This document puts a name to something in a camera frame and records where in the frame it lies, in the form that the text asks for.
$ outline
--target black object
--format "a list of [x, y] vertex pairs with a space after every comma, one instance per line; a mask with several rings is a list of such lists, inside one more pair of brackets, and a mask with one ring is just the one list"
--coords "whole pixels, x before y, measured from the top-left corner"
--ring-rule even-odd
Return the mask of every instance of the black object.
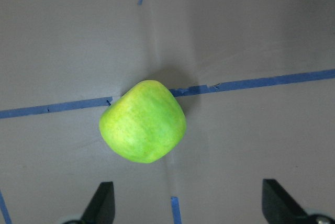
[[112, 224], [115, 217], [113, 182], [102, 182], [80, 220], [64, 224]]
[[262, 211], [269, 224], [335, 224], [328, 216], [308, 215], [276, 180], [263, 180]]

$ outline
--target gray surface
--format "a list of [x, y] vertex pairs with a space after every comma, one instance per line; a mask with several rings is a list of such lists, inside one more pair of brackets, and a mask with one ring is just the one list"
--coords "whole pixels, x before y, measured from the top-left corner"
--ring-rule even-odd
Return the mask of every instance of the gray surface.
[[[335, 68], [335, 0], [0, 0], [0, 109]], [[179, 98], [183, 141], [149, 165], [101, 139], [104, 108], [0, 120], [14, 223], [79, 216], [114, 181], [115, 223], [265, 223], [261, 180], [333, 216], [334, 80]]]

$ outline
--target green object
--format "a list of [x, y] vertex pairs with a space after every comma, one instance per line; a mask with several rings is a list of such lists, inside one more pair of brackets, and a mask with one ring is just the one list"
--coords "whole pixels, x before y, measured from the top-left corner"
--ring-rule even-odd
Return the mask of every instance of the green object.
[[186, 119], [164, 85], [146, 80], [102, 114], [99, 128], [116, 153], [134, 162], [151, 163], [180, 142], [186, 131]]

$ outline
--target metal screw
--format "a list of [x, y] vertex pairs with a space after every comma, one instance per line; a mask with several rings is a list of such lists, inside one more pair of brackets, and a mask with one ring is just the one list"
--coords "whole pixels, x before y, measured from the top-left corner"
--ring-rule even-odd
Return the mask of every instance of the metal screw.
[[323, 216], [316, 218], [316, 222], [317, 224], [330, 224], [330, 220]]

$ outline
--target green fruit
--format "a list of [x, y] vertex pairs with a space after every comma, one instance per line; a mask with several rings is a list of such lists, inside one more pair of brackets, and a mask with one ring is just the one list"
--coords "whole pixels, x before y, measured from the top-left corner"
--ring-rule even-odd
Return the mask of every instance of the green fruit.
[[151, 163], [179, 143], [186, 120], [171, 92], [158, 81], [146, 80], [102, 114], [99, 128], [116, 153], [134, 162]]

